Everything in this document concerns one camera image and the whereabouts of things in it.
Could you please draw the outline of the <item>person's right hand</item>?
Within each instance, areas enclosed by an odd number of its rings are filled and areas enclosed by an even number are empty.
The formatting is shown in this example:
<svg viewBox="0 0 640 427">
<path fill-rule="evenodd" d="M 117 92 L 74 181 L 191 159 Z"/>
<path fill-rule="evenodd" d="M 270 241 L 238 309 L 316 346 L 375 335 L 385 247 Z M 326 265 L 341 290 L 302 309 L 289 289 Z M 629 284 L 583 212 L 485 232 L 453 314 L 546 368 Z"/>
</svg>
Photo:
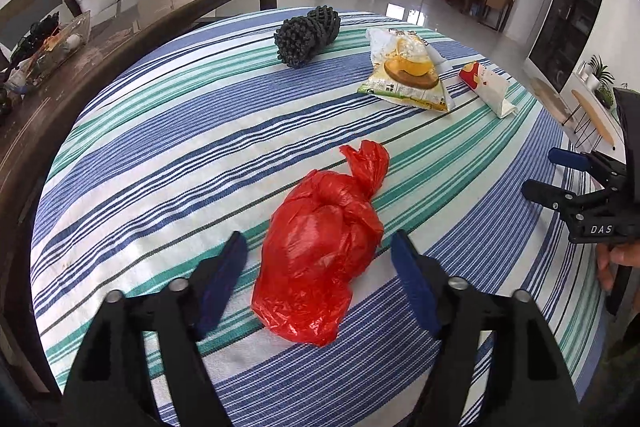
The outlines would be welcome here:
<svg viewBox="0 0 640 427">
<path fill-rule="evenodd" d="M 613 265 L 640 267 L 640 244 L 638 242 L 610 247 L 599 244 L 597 253 L 597 277 L 604 291 L 612 291 L 614 285 Z"/>
</svg>

